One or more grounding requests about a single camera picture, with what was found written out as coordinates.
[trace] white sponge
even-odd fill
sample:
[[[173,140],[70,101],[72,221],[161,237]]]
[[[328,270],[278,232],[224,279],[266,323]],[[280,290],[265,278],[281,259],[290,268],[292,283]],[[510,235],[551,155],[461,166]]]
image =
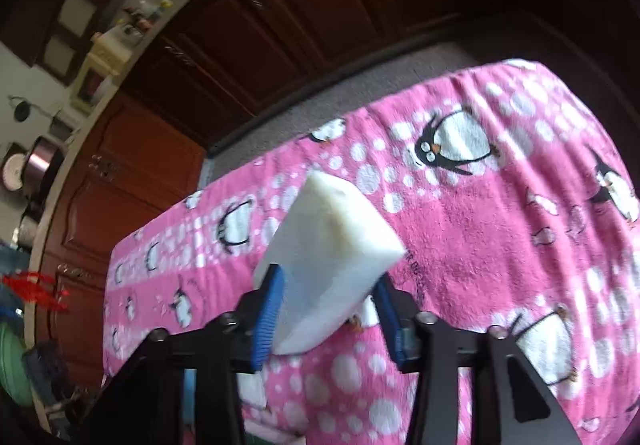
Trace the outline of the white sponge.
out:
[[[316,347],[403,255],[396,232],[353,184],[311,173],[254,271],[258,287],[271,263],[284,270],[272,352]]]

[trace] countertop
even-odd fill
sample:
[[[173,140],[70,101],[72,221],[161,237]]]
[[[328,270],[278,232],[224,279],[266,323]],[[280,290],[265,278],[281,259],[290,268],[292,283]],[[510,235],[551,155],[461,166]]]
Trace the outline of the countertop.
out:
[[[153,29],[146,34],[142,42],[134,49],[132,56],[130,57],[120,74],[114,76],[113,82],[108,84],[104,88],[103,97],[95,106],[94,110],[89,115],[87,120],[82,124],[80,129],[75,133],[73,141],[66,149],[65,160],[63,161],[62,166],[60,167],[60,170],[56,175],[49,195],[47,196],[47,199],[45,201],[42,219],[40,220],[40,224],[38,225],[33,248],[31,249],[31,258],[29,261],[30,270],[40,269],[42,254],[44,253],[44,246],[47,239],[47,234],[49,233],[49,225],[56,208],[56,204],[58,203],[58,199],[64,187],[66,178],[82,148],[84,140],[87,138],[87,135],[94,127],[95,123],[98,121],[98,118],[100,118],[100,115],[109,105],[109,102],[111,102],[111,99],[116,95],[116,92],[118,91],[121,83],[124,81],[124,78],[126,78],[126,76],[129,74],[133,65],[138,61],[142,53],[144,53],[149,44],[152,43],[156,35],[158,35],[162,31],[164,26],[189,1],[190,0],[180,0],[165,12],[162,18],[154,25]],[[35,345],[35,306],[33,303],[27,304],[24,310],[24,342],[28,349],[32,348]],[[34,406],[36,409],[36,413],[38,414],[38,420],[40,421],[40,424],[44,429],[50,431],[42,403],[35,393],[33,393],[33,398]]]

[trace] metal bolt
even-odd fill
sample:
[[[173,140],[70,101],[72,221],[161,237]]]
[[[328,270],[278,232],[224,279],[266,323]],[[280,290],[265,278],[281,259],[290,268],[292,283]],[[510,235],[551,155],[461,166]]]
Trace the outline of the metal bolt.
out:
[[[502,326],[491,326],[487,333],[489,333],[494,339],[498,340],[505,339],[509,335],[508,330]]]
[[[435,324],[438,316],[430,311],[421,311],[415,316],[415,319],[422,324]]]
[[[220,323],[223,326],[235,326],[238,324],[238,319],[233,311],[228,311],[220,316]]]
[[[149,340],[152,342],[162,342],[169,336],[169,332],[164,328],[156,328],[149,333]]]

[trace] green plate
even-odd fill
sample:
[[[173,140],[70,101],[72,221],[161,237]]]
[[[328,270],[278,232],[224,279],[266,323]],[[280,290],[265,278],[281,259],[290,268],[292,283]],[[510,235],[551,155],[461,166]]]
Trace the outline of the green plate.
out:
[[[18,405],[33,404],[31,384],[22,365],[24,344],[6,322],[0,322],[0,384]]]

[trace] pink towel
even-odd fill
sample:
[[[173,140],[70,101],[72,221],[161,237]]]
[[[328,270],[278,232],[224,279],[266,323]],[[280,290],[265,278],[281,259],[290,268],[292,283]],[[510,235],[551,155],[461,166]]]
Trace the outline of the pink towel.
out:
[[[596,118],[541,64],[464,70],[290,141],[172,207],[113,251],[104,362],[149,329],[197,329],[233,309],[304,183],[355,183],[408,248],[397,287],[450,324],[516,330],[585,444],[613,444],[640,393],[638,200]],[[400,444],[414,375],[378,327],[346,325],[264,368],[267,411],[246,417],[324,443]],[[460,443],[472,408],[461,370]]]

